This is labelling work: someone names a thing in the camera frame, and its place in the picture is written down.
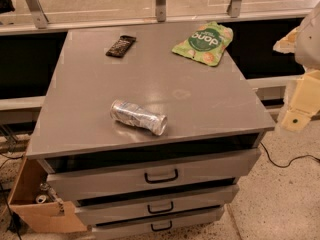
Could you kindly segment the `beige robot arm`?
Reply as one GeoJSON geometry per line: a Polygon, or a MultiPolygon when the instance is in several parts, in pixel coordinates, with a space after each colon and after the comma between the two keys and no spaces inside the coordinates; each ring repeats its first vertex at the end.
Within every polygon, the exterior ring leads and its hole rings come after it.
{"type": "Polygon", "coordinates": [[[275,43],[273,50],[293,53],[306,70],[287,86],[287,108],[279,121],[283,129],[298,132],[320,111],[320,2],[298,27],[275,43]]]}

